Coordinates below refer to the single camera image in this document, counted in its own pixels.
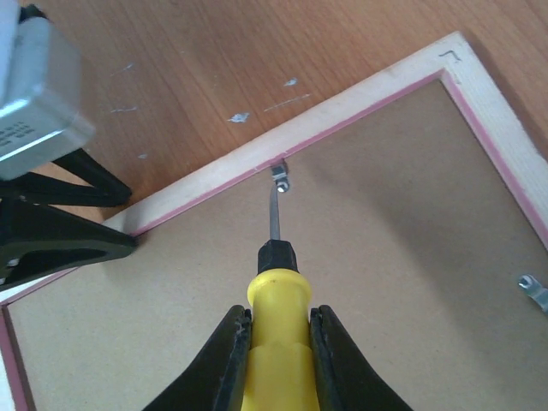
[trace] frame backing board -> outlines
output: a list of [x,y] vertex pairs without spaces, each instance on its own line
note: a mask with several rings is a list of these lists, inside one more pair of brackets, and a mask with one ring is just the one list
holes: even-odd
[[[420,409],[544,410],[548,329],[516,286],[548,255],[439,81],[288,159],[282,236],[313,305]],[[245,303],[268,171],[11,303],[38,410],[144,407]]]

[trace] wooden table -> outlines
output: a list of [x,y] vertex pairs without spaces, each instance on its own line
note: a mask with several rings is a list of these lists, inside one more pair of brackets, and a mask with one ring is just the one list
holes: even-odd
[[97,68],[88,151],[133,202],[455,30],[548,153],[546,0],[40,5]]

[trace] black clamp jaw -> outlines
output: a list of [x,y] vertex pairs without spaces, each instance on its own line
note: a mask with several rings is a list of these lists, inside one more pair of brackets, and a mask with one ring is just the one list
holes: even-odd
[[[185,372],[144,411],[240,411],[251,327],[249,310],[230,308]],[[312,309],[310,342],[321,411],[412,411],[329,306]]]

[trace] white scratch mark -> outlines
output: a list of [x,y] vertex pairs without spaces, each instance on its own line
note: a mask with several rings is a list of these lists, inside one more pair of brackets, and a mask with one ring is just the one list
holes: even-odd
[[295,84],[297,84],[299,81],[297,80],[296,77],[292,78],[291,80],[288,80],[287,83],[285,83],[283,86],[284,87],[291,87],[291,86],[294,86]]
[[111,110],[110,112],[111,113],[126,113],[128,111],[136,111],[136,110],[137,110],[137,106],[131,107],[129,109],[115,109],[115,110]]
[[110,77],[112,77],[113,75],[117,75],[117,74],[123,73],[124,71],[131,69],[134,65],[135,65],[135,63],[130,63],[130,64],[128,64],[126,67],[122,68],[121,70],[118,70],[118,71],[115,71],[114,73],[112,73],[112,74],[110,75]]
[[238,113],[234,114],[227,122],[246,122],[249,118],[249,113]]
[[272,107],[269,107],[268,109],[265,109],[265,112],[267,111],[270,111],[270,110],[274,110],[274,109],[277,109],[278,107],[282,107],[283,105],[286,105],[286,104],[289,104],[289,103],[293,103],[294,101],[298,101],[298,100],[302,100],[304,98],[307,98],[307,97],[310,97],[312,96],[312,94],[305,94],[304,96],[300,96],[300,97],[295,97],[295,98],[290,98],[289,100],[286,100],[280,104],[276,104],[276,105],[273,105]]

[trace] screw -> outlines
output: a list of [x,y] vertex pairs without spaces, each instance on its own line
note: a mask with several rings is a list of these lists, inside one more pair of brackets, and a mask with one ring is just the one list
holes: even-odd
[[279,193],[287,193],[289,191],[289,181],[287,178],[276,181],[276,188]]
[[539,304],[542,311],[548,313],[548,289],[545,289],[535,277],[529,275],[521,276],[518,285],[527,296]]
[[282,162],[271,167],[272,179],[276,183],[276,190],[279,193],[287,193],[289,188],[288,167]]

